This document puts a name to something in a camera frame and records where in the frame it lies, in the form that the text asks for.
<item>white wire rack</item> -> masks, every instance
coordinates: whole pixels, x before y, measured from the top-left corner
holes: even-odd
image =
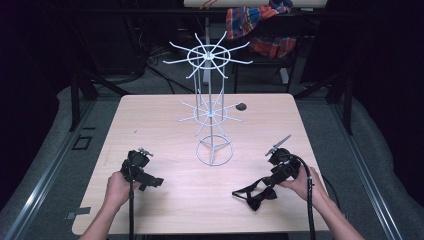
[[[178,121],[195,119],[200,124],[200,128],[197,131],[196,136],[199,135],[200,131],[204,127],[209,127],[209,135],[200,139],[196,147],[196,155],[199,160],[209,166],[223,165],[227,163],[233,156],[234,148],[231,143],[231,140],[227,138],[224,133],[224,130],[221,128],[220,125],[226,119],[242,121],[240,119],[229,117],[227,111],[229,108],[232,108],[241,102],[227,107],[225,107],[224,105],[225,79],[228,79],[228,76],[225,75],[225,66],[229,62],[236,62],[241,64],[252,63],[251,61],[244,62],[231,59],[232,51],[244,48],[248,45],[248,43],[243,46],[235,47],[228,50],[225,47],[219,45],[225,38],[226,34],[227,33],[225,32],[217,44],[203,44],[202,41],[200,41],[200,39],[197,37],[197,34],[195,34],[195,37],[200,43],[200,45],[192,49],[184,48],[170,42],[173,47],[187,51],[187,58],[177,61],[163,61],[166,64],[188,62],[193,67],[192,73],[186,78],[193,78],[196,105],[193,106],[188,103],[181,102],[182,104],[193,109],[193,116],[180,119]],[[210,79],[211,70],[218,71],[221,75],[222,80],[221,91],[215,99],[212,99],[212,81]],[[201,71],[206,73],[203,74],[203,79],[201,79]],[[202,80],[204,83],[208,83],[209,86],[207,92],[207,99],[205,99],[204,97],[206,93],[202,92]],[[220,134],[214,133],[214,127],[219,129]],[[220,151],[220,159],[216,159],[217,151]]]

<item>black wire cable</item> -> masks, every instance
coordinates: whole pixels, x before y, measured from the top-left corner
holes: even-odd
[[[308,165],[305,163],[305,161],[303,161],[302,158],[300,158],[297,155],[294,154],[287,154],[288,156],[292,156],[297,158],[302,164],[303,167],[305,168],[306,171],[306,176],[308,178],[308,182],[307,182],[307,189],[308,189],[308,195],[306,198],[306,203],[307,203],[307,207],[308,207],[308,219],[309,219],[309,233],[311,235],[311,239],[315,240],[316,236],[315,236],[315,224],[314,224],[314,216],[313,216],[313,211],[312,211],[312,176],[311,176],[311,172],[309,171],[309,167]]]
[[[324,179],[324,181],[327,183],[327,185],[331,188],[331,191],[333,192],[334,198],[336,199],[337,208],[340,209],[340,201],[339,201],[339,197],[338,197],[338,195],[336,193],[336,190],[334,189],[334,187],[331,184],[331,182],[324,175],[321,174],[321,176],[322,176],[322,179]]]
[[[131,168],[131,158],[128,158],[128,173],[130,176],[130,192],[129,192],[129,212],[130,212],[130,231],[129,240],[134,239],[134,190],[133,190],[133,176]]]

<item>plaid fabric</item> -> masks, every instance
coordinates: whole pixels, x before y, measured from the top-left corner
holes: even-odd
[[[293,3],[290,0],[270,0],[268,6],[255,8],[230,8],[227,11],[227,39],[237,39],[247,35],[256,27],[258,21],[270,18],[277,14],[290,12]],[[290,37],[264,38],[252,37],[249,39],[249,49],[270,59],[281,58],[290,53],[296,39]]]

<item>wooden table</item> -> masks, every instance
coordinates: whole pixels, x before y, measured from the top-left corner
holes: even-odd
[[[245,111],[228,109],[221,128],[232,141],[234,153],[222,166],[209,166],[196,156],[199,139],[209,134],[193,116],[195,95],[128,95],[122,98],[81,207],[90,214],[76,217],[73,232],[82,234],[99,210],[108,177],[121,168],[128,151],[144,147],[154,154],[144,168],[146,173],[164,178],[162,186],[135,191],[134,212],[137,234],[204,234],[309,231],[307,205],[294,192],[276,186],[278,198],[264,200],[252,211],[232,191],[271,175],[272,165],[265,157],[281,139],[281,146],[300,156],[319,172],[293,97],[288,94],[225,95],[225,105],[243,102]],[[129,229],[128,202],[118,212],[111,234]],[[317,231],[328,230],[314,212]]]

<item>small black object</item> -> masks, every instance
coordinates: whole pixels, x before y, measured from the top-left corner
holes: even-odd
[[[236,105],[236,109],[239,110],[239,111],[244,111],[244,110],[247,109],[247,105],[244,104],[244,103],[239,103],[239,104]]]
[[[273,189],[274,186],[289,177],[297,178],[297,176],[299,175],[299,168],[302,163],[299,157],[291,154],[285,148],[277,148],[275,151],[273,151],[272,156],[268,161],[272,165],[274,165],[274,167],[271,169],[271,176],[263,177],[250,186],[232,192],[233,196],[246,200],[247,204],[253,211],[259,209],[263,200],[276,199],[277,194]],[[261,181],[267,187],[261,193],[252,196],[252,192],[255,190],[255,188],[258,186],[258,183]]]
[[[144,172],[143,168],[150,162],[150,159],[145,153],[145,151],[129,151],[128,158],[122,163],[120,170],[128,182],[133,180],[140,182],[141,185],[138,189],[141,191],[144,191],[148,186],[161,186],[164,180],[163,178],[155,178]]]
[[[272,175],[267,178],[266,185],[278,184],[289,177],[297,178],[301,162],[297,156],[290,154],[285,148],[278,148],[268,160],[275,167],[271,169]]]

